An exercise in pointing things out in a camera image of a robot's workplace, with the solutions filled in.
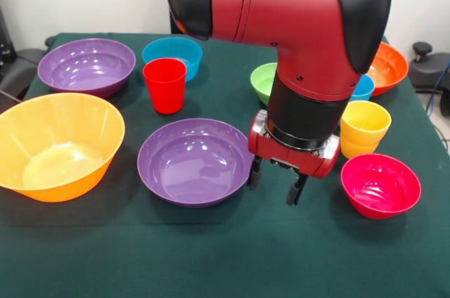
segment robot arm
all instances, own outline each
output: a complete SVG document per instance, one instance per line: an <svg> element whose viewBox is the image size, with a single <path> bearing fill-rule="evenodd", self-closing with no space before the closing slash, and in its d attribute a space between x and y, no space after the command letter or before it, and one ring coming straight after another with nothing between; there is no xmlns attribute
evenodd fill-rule
<svg viewBox="0 0 450 298"><path fill-rule="evenodd" d="M299 181L288 203L297 203L307 177L324 177L334 165L333 132L375 57L391 0L168 1L179 28L192 37L277 49L267 112L250 129L252 183L261 159L293 169Z"/></svg>

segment blue bowl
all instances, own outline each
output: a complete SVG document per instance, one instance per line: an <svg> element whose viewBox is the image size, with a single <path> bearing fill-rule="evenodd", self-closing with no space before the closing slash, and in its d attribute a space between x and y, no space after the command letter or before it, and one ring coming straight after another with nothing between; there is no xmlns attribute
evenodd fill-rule
<svg viewBox="0 0 450 298"><path fill-rule="evenodd" d="M355 100L369 100L372 96L373 91L375 91L375 82L367 74L363 75L359 80L356 88L353 91L353 95L350 101Z"/></svg>
<svg viewBox="0 0 450 298"><path fill-rule="evenodd" d="M191 81L197 75L202 57L203 50L197 42L181 37L155 40L142 51L142 59L145 64L159 58L174 58L185 63L188 68L186 82Z"/></svg>

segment red cup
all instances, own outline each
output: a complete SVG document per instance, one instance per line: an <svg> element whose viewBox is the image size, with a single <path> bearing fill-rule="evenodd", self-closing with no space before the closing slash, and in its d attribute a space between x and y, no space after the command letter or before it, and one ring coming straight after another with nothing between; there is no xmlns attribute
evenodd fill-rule
<svg viewBox="0 0 450 298"><path fill-rule="evenodd" d="M143 68L153 107L158 113L174 114L183 108L186 65L177 59L161 58Z"/></svg>

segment yellow cup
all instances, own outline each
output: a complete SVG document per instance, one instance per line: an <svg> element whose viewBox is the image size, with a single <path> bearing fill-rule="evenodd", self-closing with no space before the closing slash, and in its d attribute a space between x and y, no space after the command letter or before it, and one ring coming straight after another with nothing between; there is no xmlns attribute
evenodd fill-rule
<svg viewBox="0 0 450 298"><path fill-rule="evenodd" d="M386 109L371 101L352 101L340 120L340 147L351 159L375 152L386 135L392 118Z"/></svg>

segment plastic bowl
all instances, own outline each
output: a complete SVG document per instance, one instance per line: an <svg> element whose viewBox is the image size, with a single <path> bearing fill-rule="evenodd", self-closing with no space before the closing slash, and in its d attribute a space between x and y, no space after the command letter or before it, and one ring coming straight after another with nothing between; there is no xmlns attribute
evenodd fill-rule
<svg viewBox="0 0 450 298"><path fill-rule="evenodd" d="M372 96L379 96L393 89L408 75L409 64L392 46L381 43L367 74L375 82Z"/></svg>
<svg viewBox="0 0 450 298"><path fill-rule="evenodd" d="M414 207L422 193L420 181L403 162L381 154L349 160L341 181L351 204L369 219L388 219Z"/></svg>
<svg viewBox="0 0 450 298"><path fill-rule="evenodd" d="M202 57L202 47L196 41L181 37L155 40L142 51L142 59L145 64L160 58L174 58L185 63L188 68L186 82L191 81L197 75Z"/></svg>
<svg viewBox="0 0 450 298"><path fill-rule="evenodd" d="M0 186L42 202L90 191L122 144L125 124L109 102L56 93L0 115Z"/></svg>
<svg viewBox="0 0 450 298"><path fill-rule="evenodd" d="M157 196L175 205L203 208L236 193L247 181L253 155L247 137L213 119L167 124L143 143L139 176Z"/></svg>
<svg viewBox="0 0 450 298"><path fill-rule="evenodd" d="M107 98L125 85L135 65L133 51L118 41L81 39L47 53L37 74L55 91Z"/></svg>
<svg viewBox="0 0 450 298"><path fill-rule="evenodd" d="M250 75L250 83L256 91L261 102L265 105L269 103L272 85L274 84L276 67L278 63L269 63L257 67Z"/></svg>

